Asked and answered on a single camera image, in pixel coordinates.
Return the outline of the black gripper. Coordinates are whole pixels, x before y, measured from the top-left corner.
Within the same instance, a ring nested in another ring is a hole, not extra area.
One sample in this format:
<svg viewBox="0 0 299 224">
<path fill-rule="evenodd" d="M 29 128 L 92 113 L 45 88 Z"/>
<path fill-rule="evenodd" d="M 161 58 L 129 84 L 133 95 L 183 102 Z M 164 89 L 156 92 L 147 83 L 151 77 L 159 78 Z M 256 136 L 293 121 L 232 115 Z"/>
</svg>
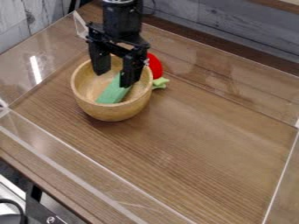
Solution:
<svg viewBox="0 0 299 224">
<path fill-rule="evenodd" d="M 143 0 L 103 0 L 103 22 L 88 22 L 88 54 L 96 75 L 111 70 L 111 55 L 123 60 L 120 87 L 139 80 L 147 61 L 149 43 L 143 39 Z"/>
</svg>

